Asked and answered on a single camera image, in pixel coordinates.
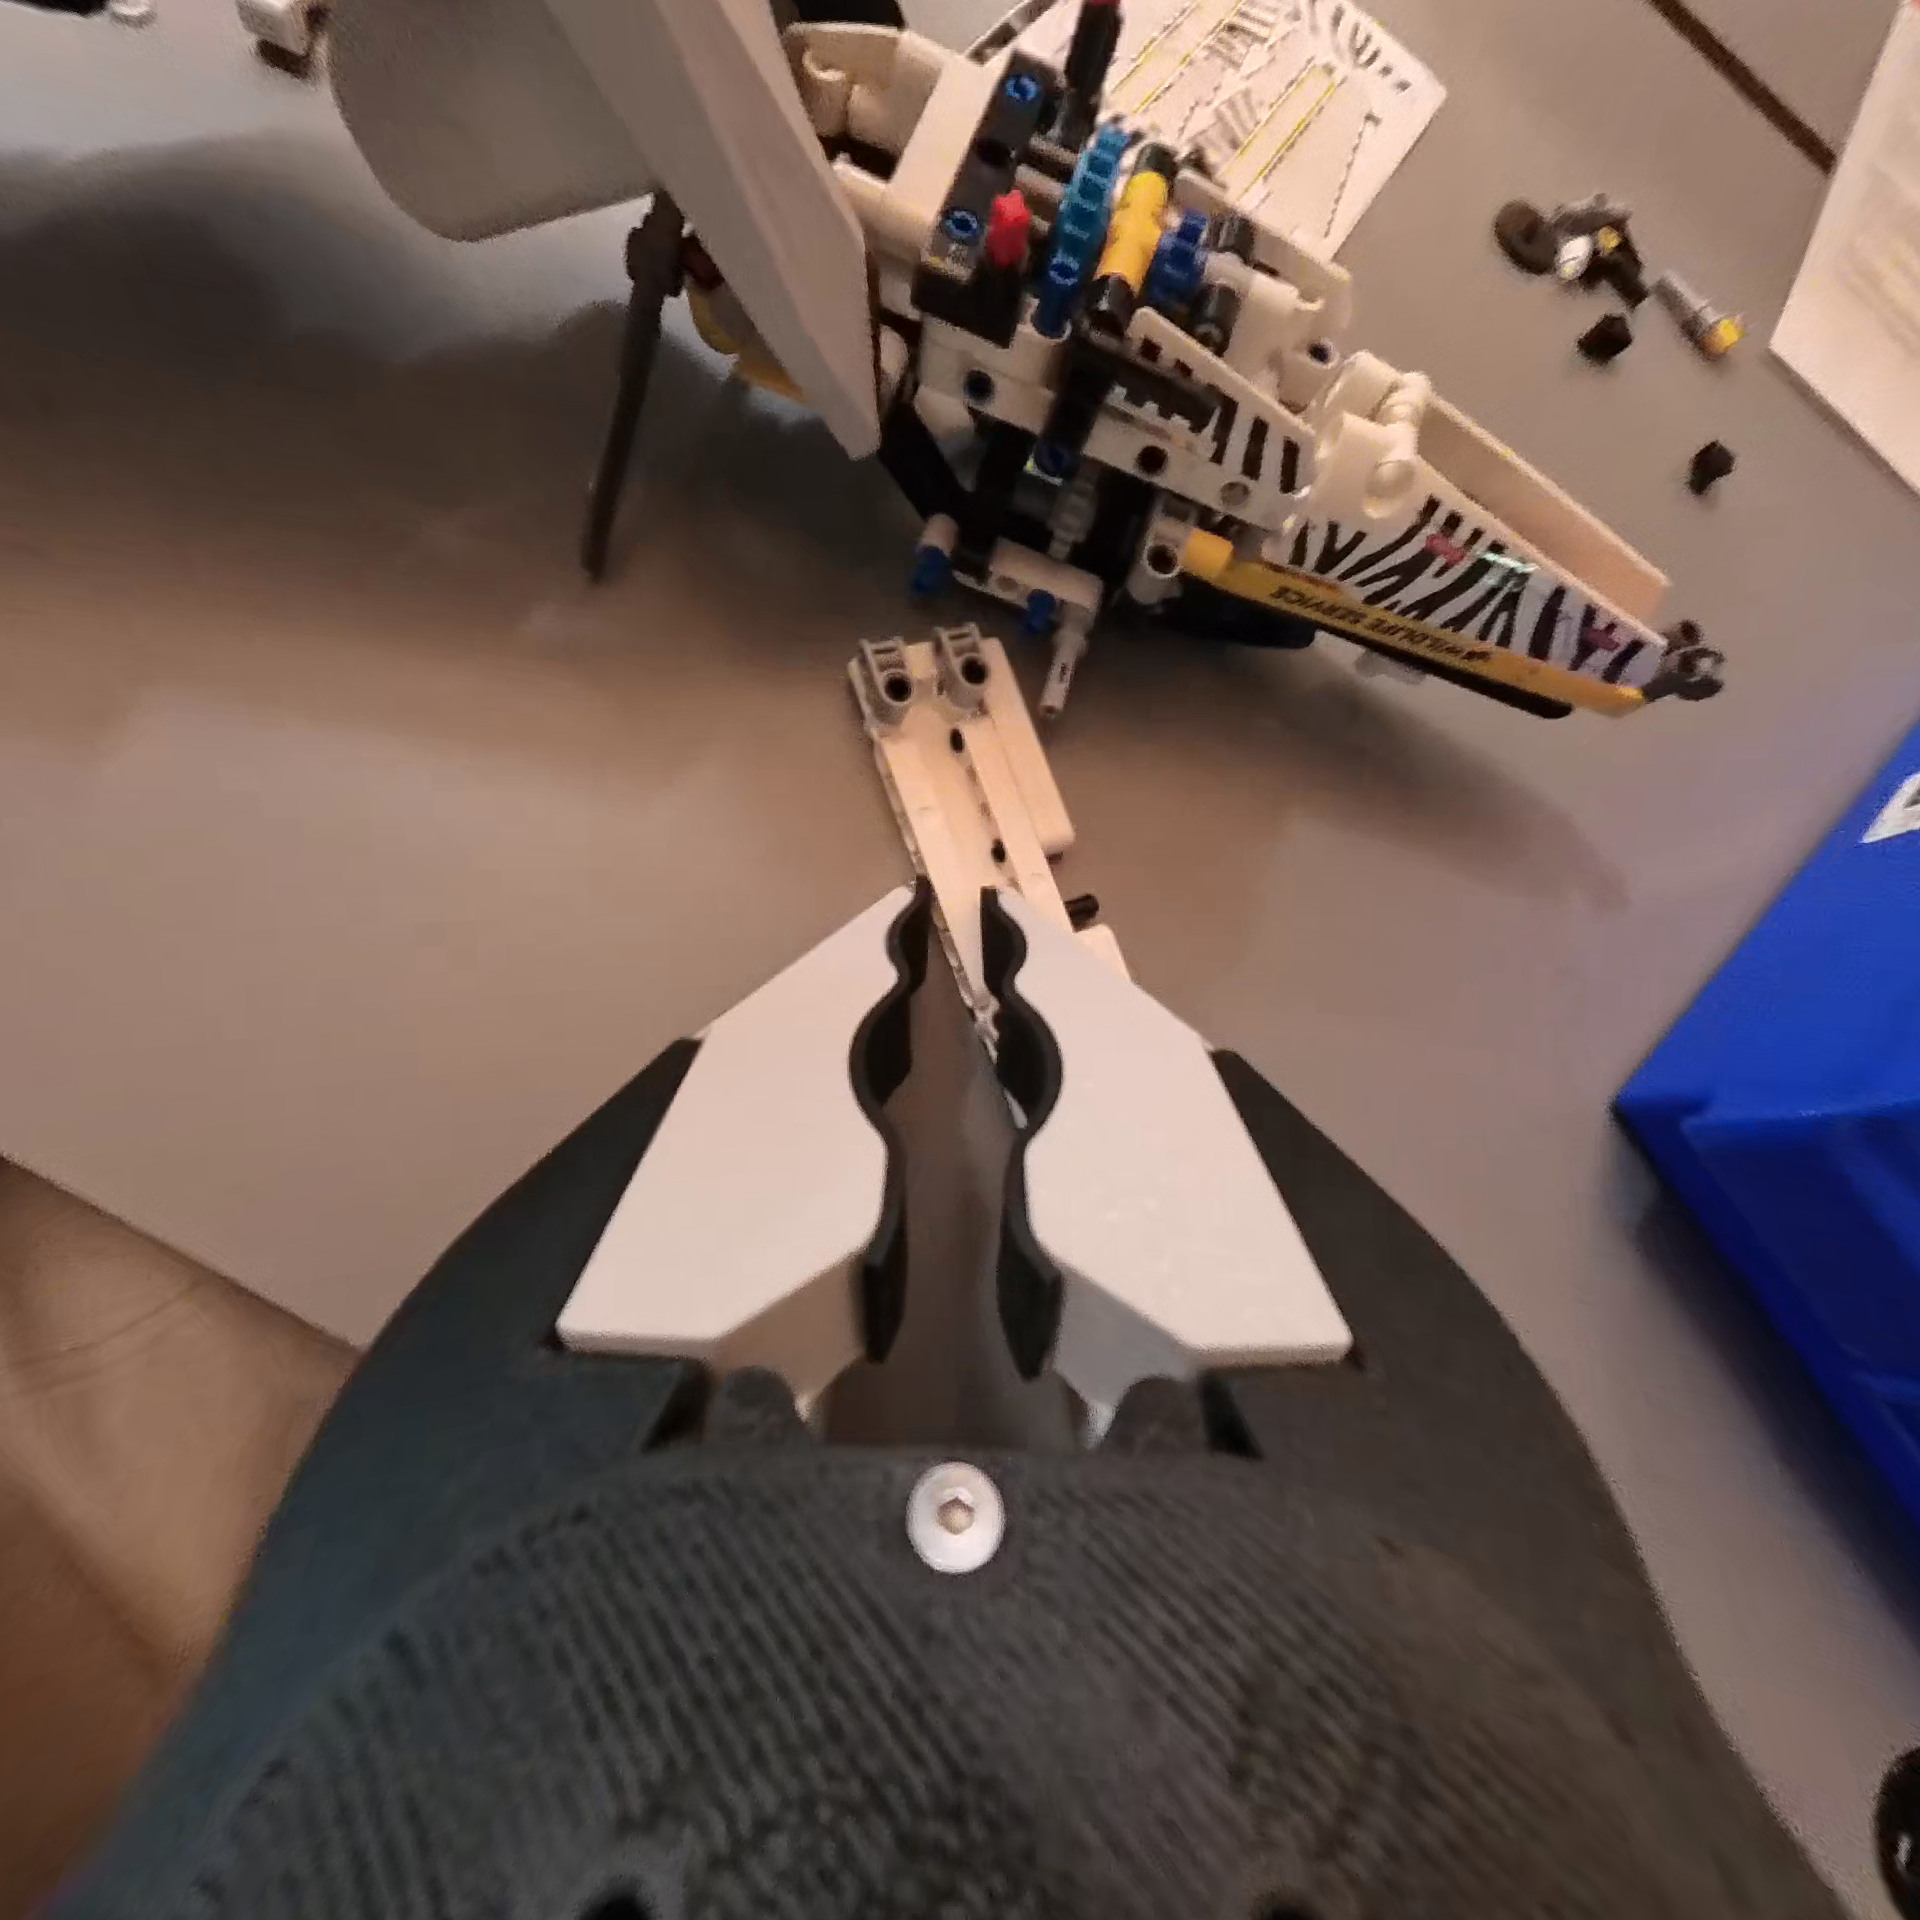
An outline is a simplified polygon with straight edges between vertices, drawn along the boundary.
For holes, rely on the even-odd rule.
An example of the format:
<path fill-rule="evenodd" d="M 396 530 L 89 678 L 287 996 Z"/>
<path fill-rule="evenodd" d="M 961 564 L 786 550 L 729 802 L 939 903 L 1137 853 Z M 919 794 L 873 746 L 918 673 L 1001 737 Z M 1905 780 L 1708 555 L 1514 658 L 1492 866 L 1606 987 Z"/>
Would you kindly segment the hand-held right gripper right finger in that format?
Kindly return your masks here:
<path fill-rule="evenodd" d="M 1060 1378 L 1105 1427 L 1144 1380 L 1348 1357 L 1212 1045 L 1019 894 L 982 894 L 979 947 L 1016 1114 L 994 1291 L 1019 1378 Z"/>

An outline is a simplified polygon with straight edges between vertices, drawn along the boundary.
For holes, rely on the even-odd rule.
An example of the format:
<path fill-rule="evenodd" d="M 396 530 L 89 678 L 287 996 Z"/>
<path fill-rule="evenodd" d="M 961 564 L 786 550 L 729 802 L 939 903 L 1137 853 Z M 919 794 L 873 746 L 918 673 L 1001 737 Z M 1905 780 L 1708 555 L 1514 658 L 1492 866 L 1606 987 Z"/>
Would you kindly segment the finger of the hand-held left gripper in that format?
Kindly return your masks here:
<path fill-rule="evenodd" d="M 868 253 L 762 2 L 555 2 L 570 50 L 808 407 L 880 442 Z"/>

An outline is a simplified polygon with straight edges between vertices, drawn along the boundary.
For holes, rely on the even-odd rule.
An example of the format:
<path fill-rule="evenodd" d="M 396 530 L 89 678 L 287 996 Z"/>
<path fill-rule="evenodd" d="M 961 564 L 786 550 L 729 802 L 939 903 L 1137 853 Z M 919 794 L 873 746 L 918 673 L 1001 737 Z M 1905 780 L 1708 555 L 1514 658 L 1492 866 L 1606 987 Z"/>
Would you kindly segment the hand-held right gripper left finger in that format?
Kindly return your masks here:
<path fill-rule="evenodd" d="M 692 1041 L 555 1326 L 594 1357 L 780 1377 L 802 1417 L 889 1350 L 921 886 L 896 886 Z"/>

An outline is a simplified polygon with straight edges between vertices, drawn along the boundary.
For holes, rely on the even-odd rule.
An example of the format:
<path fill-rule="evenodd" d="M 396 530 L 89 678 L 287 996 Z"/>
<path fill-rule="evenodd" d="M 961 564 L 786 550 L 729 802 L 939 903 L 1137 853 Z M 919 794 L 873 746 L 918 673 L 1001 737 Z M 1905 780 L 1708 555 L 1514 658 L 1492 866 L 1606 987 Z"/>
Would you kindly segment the lego airplane body with propeller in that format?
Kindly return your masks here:
<path fill-rule="evenodd" d="M 899 5 L 776 5 L 872 266 L 878 458 L 921 517 L 914 591 L 1019 609 L 1058 714 L 1102 618 L 1303 652 L 1315 625 L 1188 564 L 1267 562 L 1334 442 L 1354 283 L 1232 182 L 1216 54 L 1263 5 L 1022 5 L 961 54 Z M 1124 36 L 1198 106 L 1130 101 Z"/>

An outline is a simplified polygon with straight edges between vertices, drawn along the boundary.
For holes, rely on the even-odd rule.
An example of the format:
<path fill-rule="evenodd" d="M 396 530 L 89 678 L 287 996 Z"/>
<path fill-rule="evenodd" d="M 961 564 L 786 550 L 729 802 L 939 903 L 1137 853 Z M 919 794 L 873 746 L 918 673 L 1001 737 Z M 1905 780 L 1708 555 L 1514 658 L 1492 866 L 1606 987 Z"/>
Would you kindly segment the white lego wing assembly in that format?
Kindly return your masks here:
<path fill-rule="evenodd" d="M 928 641 L 865 641 L 849 682 L 983 1046 L 996 1050 L 996 998 L 982 958 L 983 892 L 1027 898 L 1124 971 L 1098 898 L 1060 890 L 1056 868 L 1075 828 L 1001 643 L 975 625 Z"/>

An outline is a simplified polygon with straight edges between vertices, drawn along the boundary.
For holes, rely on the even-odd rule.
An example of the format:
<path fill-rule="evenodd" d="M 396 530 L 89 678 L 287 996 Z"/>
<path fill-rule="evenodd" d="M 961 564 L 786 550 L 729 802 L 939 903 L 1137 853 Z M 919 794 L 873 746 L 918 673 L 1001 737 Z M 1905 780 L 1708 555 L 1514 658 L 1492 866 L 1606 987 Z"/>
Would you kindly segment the small lego piece cluster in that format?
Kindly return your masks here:
<path fill-rule="evenodd" d="M 1610 195 L 1569 202 L 1545 214 L 1548 273 L 1561 283 L 1603 286 L 1638 307 L 1649 298 L 1630 209 Z"/>

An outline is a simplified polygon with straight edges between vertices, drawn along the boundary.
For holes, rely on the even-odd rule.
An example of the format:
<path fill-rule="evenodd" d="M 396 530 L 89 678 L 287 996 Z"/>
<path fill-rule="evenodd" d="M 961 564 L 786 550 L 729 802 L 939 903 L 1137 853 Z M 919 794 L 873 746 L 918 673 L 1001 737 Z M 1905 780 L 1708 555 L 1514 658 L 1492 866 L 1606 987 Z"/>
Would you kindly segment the grey yellow lego connector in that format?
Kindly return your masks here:
<path fill-rule="evenodd" d="M 1649 291 L 1704 358 L 1718 364 L 1745 340 L 1742 318 L 1702 295 L 1683 275 L 1662 273 Z"/>

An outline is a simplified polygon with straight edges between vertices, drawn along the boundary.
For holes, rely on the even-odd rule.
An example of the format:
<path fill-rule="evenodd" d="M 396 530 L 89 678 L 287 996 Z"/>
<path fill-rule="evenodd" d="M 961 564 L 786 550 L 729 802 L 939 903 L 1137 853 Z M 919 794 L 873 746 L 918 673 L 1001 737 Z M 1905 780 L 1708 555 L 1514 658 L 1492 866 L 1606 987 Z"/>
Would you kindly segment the zebra sticker sheet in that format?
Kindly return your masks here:
<path fill-rule="evenodd" d="M 1161 145 L 1195 204 L 1335 255 L 1448 99 L 1348 2 L 1124 2 L 1091 131 Z"/>

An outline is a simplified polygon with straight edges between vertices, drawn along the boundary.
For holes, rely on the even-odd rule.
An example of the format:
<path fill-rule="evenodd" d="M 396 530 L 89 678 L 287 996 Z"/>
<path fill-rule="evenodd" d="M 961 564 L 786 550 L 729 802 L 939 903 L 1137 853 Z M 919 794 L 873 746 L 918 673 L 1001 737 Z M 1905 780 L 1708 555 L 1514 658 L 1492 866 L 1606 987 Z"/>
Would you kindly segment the blue plastic bin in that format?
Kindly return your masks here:
<path fill-rule="evenodd" d="M 1916 731 L 1615 1114 L 1916 1519 Z"/>

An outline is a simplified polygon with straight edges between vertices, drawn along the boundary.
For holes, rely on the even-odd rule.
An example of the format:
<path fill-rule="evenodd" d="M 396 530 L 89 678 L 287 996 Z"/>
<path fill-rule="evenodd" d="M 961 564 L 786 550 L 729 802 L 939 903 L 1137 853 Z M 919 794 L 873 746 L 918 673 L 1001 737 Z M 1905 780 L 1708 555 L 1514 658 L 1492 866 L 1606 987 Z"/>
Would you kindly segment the printed paper sheet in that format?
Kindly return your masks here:
<path fill-rule="evenodd" d="M 1919 490 L 1919 5 L 1899 5 L 1772 354 Z"/>

